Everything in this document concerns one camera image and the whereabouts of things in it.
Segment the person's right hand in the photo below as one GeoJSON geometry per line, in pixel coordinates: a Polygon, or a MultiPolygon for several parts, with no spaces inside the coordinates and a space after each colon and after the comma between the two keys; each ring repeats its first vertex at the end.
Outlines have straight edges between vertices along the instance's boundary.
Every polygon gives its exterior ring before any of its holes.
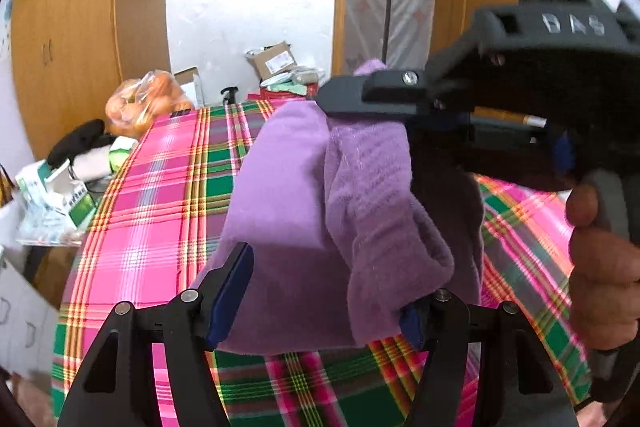
{"type": "Polygon", "coordinates": [[[570,238],[570,324],[584,346],[613,350],[639,329],[639,248],[594,225],[597,193],[574,188],[566,204],[570,238]]]}

